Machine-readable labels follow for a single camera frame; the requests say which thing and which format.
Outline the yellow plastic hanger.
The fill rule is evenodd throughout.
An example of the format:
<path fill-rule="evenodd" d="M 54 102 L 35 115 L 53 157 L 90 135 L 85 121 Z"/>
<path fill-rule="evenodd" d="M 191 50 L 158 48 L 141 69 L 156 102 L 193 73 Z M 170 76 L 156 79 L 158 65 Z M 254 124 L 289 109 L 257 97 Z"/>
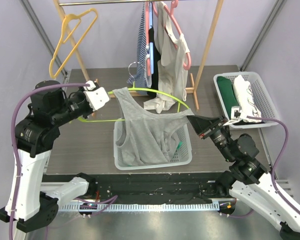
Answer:
<path fill-rule="evenodd" d="M 62 7 L 58 8 L 58 12 L 59 12 L 60 17 L 62 18 L 61 32 L 60 32 L 59 41 L 55 47 L 54 53 L 52 55 L 52 59 L 49 63 L 49 69 L 48 69 L 49 75 L 52 79 L 55 80 L 57 78 L 57 76 L 61 73 L 61 71 L 65 68 L 65 66 L 68 63 L 68 61 L 70 60 L 70 58 L 73 55 L 75 55 L 79 65 L 80 65 L 84 79 L 88 82 L 90 80 L 90 77 L 89 77 L 86 67 L 84 65 L 83 59 L 79 53 L 79 46 L 82 43 L 82 41 L 84 40 L 84 38 L 86 37 L 86 35 L 88 34 L 88 32 L 91 30 L 92 26 L 96 23 L 96 21 L 98 19 L 98 12 L 95 8 L 90 8 L 78 15 L 73 14 L 73 13 L 65 14 Z M 76 41 L 73 36 L 74 32 L 82 23 L 82 18 L 89 14 L 92 14 L 94 17 L 93 17 L 91 23 L 89 24 L 89 26 L 87 27 L 87 29 L 82 34 L 82 36 L 79 38 L 79 40 Z M 60 50 L 61 46 L 66 44 L 67 42 L 70 42 L 72 49 L 69 52 L 69 54 L 67 55 L 67 57 L 65 58 L 65 60 L 61 63 L 60 67 L 56 70 L 56 72 L 54 72 L 54 70 L 53 70 L 54 63 L 55 63 L 55 60 L 57 59 L 59 50 Z"/>

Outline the grey tank top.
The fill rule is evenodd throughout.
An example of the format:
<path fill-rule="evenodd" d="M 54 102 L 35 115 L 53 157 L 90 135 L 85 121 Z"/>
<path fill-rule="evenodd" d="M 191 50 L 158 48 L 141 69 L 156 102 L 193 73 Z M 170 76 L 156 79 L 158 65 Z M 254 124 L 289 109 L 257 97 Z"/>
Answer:
<path fill-rule="evenodd" d="M 115 144 L 129 167 L 170 163 L 180 143 L 177 130 L 186 125 L 191 109 L 177 113 L 152 113 L 142 108 L 128 88 L 113 90 L 123 121 Z"/>

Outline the green tank top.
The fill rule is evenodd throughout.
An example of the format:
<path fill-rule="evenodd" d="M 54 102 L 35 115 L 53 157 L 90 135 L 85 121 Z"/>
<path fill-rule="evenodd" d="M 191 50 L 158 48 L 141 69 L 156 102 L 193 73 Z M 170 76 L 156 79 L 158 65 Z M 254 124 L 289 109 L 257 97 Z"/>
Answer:
<path fill-rule="evenodd" d="M 176 150 L 175 150 L 175 152 L 177 152 L 177 150 L 181 147 L 183 145 L 183 142 L 182 141 L 180 141 L 179 142 L 179 144 L 178 144 L 178 146 L 176 147 Z"/>

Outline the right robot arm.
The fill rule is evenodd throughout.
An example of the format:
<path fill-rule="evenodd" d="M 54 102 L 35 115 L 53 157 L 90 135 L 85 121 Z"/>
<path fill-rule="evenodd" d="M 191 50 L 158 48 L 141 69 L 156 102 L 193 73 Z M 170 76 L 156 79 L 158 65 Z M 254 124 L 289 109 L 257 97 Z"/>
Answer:
<path fill-rule="evenodd" d="M 195 133 L 203 140 L 210 138 L 224 159 L 232 163 L 216 180 L 216 193 L 245 203 L 271 223 L 283 240 L 300 240 L 300 204 L 276 183 L 273 172 L 257 160 L 259 150 L 252 137 L 242 134 L 232 139 L 223 116 L 187 118 Z"/>

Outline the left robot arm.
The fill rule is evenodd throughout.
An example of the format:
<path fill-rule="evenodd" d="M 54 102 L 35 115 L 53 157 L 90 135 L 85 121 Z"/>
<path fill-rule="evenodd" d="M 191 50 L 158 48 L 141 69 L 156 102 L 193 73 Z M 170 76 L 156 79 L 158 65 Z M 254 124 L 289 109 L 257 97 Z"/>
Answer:
<path fill-rule="evenodd" d="M 42 81 L 14 109 L 10 127 L 14 173 L 8 203 L 0 209 L 0 220 L 9 224 L 10 231 L 29 233 L 47 227 L 63 205 L 81 196 L 90 200 L 96 195 L 96 180 L 85 173 L 56 190 L 41 191 L 44 169 L 60 127 L 88 117 L 109 100 L 105 90 L 93 81 L 73 86 L 76 91 L 66 94 L 65 84 Z"/>

